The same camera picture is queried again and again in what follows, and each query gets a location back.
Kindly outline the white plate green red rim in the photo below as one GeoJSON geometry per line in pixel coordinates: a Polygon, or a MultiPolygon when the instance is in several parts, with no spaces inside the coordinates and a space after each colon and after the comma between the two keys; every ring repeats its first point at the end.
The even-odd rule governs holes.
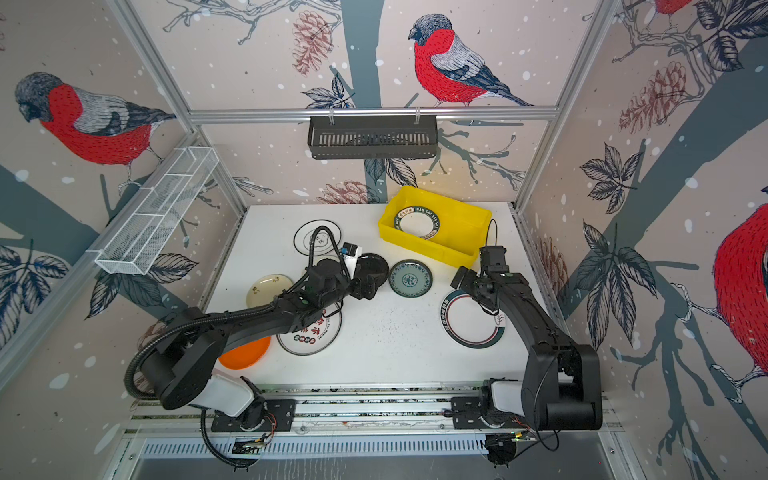
{"type": "Polygon", "coordinates": [[[463,290],[454,290],[442,301],[440,320],[445,332],[461,346],[485,349],[498,343],[506,330],[502,312],[488,314],[463,290]]]}

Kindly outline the white plate green lettered rim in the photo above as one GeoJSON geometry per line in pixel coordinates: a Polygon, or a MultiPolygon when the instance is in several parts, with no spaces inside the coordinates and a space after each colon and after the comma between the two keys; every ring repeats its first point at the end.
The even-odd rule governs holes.
{"type": "Polygon", "coordinates": [[[423,206],[409,206],[394,217],[394,228],[407,234],[429,240],[437,235],[441,222],[438,215],[423,206]]]}

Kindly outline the white plate red green characters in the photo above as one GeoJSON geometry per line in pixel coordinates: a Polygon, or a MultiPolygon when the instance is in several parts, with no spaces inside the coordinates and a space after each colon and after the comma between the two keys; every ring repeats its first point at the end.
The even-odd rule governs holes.
{"type": "Polygon", "coordinates": [[[328,348],[338,337],[343,324],[340,305],[332,308],[315,323],[300,331],[280,334],[276,338],[280,346],[295,356],[311,356],[328,348]]]}

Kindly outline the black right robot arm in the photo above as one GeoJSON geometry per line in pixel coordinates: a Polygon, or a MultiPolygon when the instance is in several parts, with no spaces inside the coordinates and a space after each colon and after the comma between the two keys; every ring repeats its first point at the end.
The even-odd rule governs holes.
{"type": "Polygon", "coordinates": [[[460,267],[451,286],[491,313],[503,313],[528,356],[518,397],[525,423],[536,430],[598,430],[603,424],[599,358],[564,333],[518,273],[460,267]]]}

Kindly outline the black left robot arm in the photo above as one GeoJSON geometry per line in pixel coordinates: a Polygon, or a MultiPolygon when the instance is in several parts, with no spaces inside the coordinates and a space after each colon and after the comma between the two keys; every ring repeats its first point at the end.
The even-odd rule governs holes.
{"type": "Polygon", "coordinates": [[[184,406],[242,415],[257,401],[256,387],[214,371],[219,358],[263,338],[300,332],[338,313],[346,297],[371,300],[387,281],[389,265],[361,256],[350,273],[342,260],[322,259],[271,303],[235,312],[185,310],[128,363],[130,396],[158,400],[167,410],[184,406]]]}

